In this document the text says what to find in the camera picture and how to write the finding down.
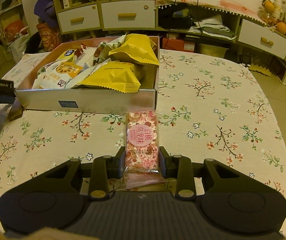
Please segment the white drawer cabinet right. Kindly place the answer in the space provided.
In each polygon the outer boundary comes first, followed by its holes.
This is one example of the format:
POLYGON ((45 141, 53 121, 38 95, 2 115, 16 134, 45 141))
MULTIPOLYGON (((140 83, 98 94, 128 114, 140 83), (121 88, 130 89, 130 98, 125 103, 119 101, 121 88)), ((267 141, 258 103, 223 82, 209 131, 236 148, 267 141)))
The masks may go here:
POLYGON ((286 61, 286 35, 243 18, 237 41, 286 61))

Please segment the pink silver cardboard box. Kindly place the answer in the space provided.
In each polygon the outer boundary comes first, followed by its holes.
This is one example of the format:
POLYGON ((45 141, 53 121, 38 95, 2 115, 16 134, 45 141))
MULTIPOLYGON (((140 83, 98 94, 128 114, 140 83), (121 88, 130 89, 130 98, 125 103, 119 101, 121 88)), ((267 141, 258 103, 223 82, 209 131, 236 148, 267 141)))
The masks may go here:
POLYGON ((39 69, 54 61, 67 49, 81 44, 98 47, 114 37, 91 38, 60 44, 48 54, 16 88, 15 94, 25 109, 123 114, 129 111, 153 111, 157 107, 159 67, 146 66, 146 76, 136 93, 125 94, 104 88, 32 89, 39 69))

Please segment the yellow snack bag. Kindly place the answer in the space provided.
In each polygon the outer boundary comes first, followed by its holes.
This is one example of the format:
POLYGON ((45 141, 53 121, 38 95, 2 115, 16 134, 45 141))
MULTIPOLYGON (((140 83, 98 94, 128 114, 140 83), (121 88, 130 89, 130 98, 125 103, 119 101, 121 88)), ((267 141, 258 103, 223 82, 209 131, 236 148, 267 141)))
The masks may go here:
POLYGON ((156 52, 158 52, 158 44, 149 36, 128 34, 123 44, 111 50, 108 55, 120 62, 159 66, 156 52))
POLYGON ((136 93, 145 75, 144 68, 138 64, 111 61, 78 84, 112 89, 122 93, 136 93))

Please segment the floral tablecloth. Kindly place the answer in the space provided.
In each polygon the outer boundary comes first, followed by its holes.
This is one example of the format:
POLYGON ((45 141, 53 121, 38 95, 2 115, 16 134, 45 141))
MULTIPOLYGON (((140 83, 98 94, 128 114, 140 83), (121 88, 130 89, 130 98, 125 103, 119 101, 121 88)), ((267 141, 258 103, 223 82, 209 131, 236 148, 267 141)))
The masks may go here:
MULTIPOLYGON (((193 162, 214 158, 286 198, 286 146, 255 77, 216 57, 162 50, 157 93, 159 144, 193 162)), ((118 114, 25 111, 0 105, 0 196, 72 158, 88 163, 126 141, 118 114)), ((281 228, 286 236, 286 219, 281 228)))

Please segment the orange cartoon bag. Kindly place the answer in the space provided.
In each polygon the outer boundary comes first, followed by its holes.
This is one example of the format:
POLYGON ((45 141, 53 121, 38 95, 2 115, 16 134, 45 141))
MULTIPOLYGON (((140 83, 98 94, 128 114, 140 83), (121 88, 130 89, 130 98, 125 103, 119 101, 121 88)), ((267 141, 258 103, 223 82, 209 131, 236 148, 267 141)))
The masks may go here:
POLYGON ((46 22, 36 25, 45 51, 53 51, 62 43, 59 28, 51 28, 46 22))

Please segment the red storage box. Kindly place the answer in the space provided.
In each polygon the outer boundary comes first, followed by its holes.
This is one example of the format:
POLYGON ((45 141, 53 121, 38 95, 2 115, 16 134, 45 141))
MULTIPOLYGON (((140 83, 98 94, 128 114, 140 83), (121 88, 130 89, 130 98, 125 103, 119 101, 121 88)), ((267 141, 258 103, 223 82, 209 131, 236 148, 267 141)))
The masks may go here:
POLYGON ((195 51, 195 42, 172 39, 164 37, 162 40, 163 49, 185 51, 193 53, 195 51))

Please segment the white drawer cabinet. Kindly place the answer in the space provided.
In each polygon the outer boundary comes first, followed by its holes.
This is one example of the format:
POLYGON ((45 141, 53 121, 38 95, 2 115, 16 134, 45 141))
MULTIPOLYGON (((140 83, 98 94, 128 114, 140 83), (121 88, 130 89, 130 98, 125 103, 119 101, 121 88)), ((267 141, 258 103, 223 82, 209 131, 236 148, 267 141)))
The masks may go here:
POLYGON ((156 27, 154 0, 53 0, 60 31, 150 30, 156 27))
POLYGON ((286 35, 243 18, 237 41, 286 61, 286 35))

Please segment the white gold small packet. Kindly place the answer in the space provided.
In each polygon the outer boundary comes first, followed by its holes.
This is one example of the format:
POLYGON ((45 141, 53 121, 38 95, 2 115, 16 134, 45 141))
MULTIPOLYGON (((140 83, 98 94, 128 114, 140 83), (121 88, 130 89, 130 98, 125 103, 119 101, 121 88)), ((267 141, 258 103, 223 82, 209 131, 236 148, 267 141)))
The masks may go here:
POLYGON ((67 61, 46 64, 37 73, 32 89, 63 89, 83 67, 67 61))

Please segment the gold bar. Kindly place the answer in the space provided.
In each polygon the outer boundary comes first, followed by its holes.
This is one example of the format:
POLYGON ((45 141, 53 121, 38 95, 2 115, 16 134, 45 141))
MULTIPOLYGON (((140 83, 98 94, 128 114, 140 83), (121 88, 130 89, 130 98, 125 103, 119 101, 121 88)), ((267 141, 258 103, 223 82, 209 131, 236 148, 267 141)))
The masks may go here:
POLYGON ((8 113, 8 121, 14 121, 23 116, 24 107, 18 99, 16 99, 8 113))

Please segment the oranges on stand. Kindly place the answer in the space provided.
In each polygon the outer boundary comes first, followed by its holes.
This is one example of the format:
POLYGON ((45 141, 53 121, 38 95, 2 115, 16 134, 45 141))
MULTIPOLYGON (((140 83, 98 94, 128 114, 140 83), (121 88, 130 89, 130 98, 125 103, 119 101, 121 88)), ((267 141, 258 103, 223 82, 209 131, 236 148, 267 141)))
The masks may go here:
POLYGON ((286 23, 284 22, 286 14, 283 12, 282 3, 279 0, 262 0, 257 14, 266 25, 275 28, 283 35, 286 34, 286 23))

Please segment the purple hat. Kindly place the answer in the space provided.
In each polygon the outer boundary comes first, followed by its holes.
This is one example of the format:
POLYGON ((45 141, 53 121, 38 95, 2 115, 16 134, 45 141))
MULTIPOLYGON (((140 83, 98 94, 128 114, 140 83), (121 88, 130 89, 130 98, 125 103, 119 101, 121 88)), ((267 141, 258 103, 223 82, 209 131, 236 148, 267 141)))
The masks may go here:
POLYGON ((58 28, 58 21, 53 0, 38 0, 35 3, 34 14, 51 28, 58 28))

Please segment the white drawer cabinet left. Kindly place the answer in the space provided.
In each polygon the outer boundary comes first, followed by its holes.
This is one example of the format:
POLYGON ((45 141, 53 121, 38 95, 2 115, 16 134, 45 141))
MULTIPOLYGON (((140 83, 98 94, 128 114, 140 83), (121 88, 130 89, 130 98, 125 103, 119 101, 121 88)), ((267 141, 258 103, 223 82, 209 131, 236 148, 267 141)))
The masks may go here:
POLYGON ((53 0, 60 31, 150 30, 156 27, 154 0, 53 0))

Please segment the pink nougat bar packet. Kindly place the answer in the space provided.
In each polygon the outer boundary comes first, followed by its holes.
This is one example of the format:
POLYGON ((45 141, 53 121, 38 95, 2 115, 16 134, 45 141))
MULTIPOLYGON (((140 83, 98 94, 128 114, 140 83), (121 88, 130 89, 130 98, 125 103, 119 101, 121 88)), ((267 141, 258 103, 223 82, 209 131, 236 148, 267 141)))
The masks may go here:
POLYGON ((161 182, 157 114, 154 111, 128 112, 126 125, 126 189, 161 182))

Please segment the small yellow blue packet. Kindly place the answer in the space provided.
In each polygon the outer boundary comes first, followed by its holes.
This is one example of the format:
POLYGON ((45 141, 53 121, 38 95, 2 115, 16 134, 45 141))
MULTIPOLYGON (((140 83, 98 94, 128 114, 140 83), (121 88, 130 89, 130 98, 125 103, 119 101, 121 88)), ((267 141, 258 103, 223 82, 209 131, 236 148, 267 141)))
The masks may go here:
POLYGON ((77 49, 68 49, 64 51, 56 61, 74 62, 77 59, 77 49))

